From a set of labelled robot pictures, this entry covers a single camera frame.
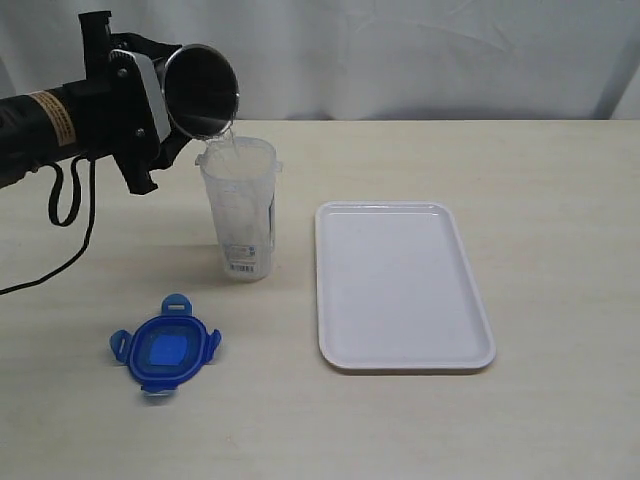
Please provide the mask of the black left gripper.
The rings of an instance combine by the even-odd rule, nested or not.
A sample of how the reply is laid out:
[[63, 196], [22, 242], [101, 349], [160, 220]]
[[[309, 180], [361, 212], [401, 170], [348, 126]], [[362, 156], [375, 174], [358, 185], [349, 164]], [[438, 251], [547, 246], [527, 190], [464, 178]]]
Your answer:
[[119, 48], [148, 56], [161, 87], [160, 68], [180, 46], [153, 41], [135, 33], [114, 33], [108, 10], [78, 15], [85, 78], [66, 83], [78, 148], [91, 158], [115, 159], [127, 188], [145, 195], [157, 188], [150, 172], [170, 165], [158, 140], [138, 69], [132, 61], [109, 60]]

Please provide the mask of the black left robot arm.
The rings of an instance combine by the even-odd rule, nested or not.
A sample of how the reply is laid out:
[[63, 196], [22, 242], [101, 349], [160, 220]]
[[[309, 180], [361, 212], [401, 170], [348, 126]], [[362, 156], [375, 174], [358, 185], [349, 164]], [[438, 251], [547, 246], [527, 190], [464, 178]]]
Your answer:
[[1, 184], [84, 154], [111, 156], [130, 193], [156, 189], [151, 171], [175, 158], [165, 147], [183, 141], [172, 126], [161, 70], [178, 51], [134, 33], [114, 33], [108, 11], [79, 16], [84, 79], [1, 101]]

